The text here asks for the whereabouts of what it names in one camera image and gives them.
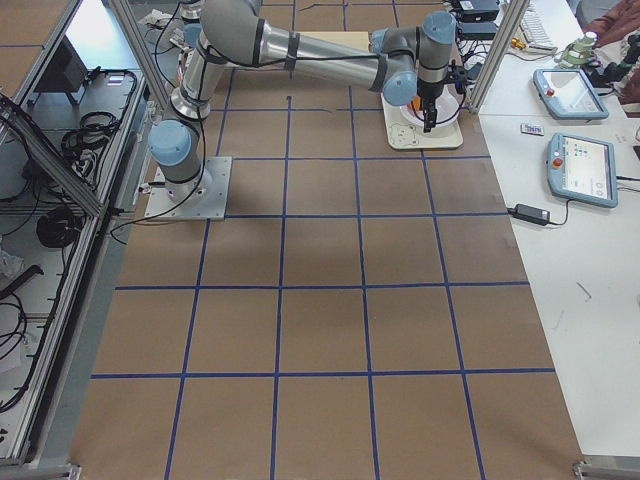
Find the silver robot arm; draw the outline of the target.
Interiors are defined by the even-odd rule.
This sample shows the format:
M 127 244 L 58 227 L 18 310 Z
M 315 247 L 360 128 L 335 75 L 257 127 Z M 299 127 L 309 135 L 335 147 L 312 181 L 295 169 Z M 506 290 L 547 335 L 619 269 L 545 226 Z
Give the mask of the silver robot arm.
M 195 48 L 202 30 L 200 17 L 203 0 L 182 0 L 180 1 L 179 13 L 184 23 L 183 36 L 187 46 Z
M 438 122 L 436 101 L 450 83 L 449 59 L 456 21 L 443 10 L 413 28 L 389 28 L 371 35 L 368 51 L 287 31 L 260 15 L 259 1 L 206 1 L 200 34 L 181 84 L 170 96 L 171 115 L 154 126 L 149 149 L 164 175 L 170 201 L 185 204 L 211 182 L 197 155 L 198 123 L 210 113 L 210 99 L 229 64 L 249 69 L 279 65 L 286 71 L 360 86 L 401 107 L 420 101 L 422 123 Z

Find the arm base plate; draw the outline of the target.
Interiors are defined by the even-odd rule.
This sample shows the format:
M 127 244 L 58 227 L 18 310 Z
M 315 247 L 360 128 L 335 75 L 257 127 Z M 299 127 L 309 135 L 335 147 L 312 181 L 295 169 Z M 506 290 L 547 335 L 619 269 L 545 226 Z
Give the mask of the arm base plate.
M 160 220 L 224 220 L 232 171 L 232 158 L 206 158 L 204 174 L 184 184 L 167 182 L 159 167 L 144 214 L 145 219 Z

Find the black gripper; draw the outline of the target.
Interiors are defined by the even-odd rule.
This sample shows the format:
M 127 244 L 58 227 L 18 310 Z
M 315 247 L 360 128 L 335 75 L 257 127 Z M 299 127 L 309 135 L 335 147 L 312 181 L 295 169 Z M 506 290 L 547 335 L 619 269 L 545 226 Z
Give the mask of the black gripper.
M 420 97 L 420 109 L 424 116 L 424 133 L 429 133 L 436 127 L 435 102 L 442 95 L 447 76 L 447 69 L 418 70 L 417 94 Z

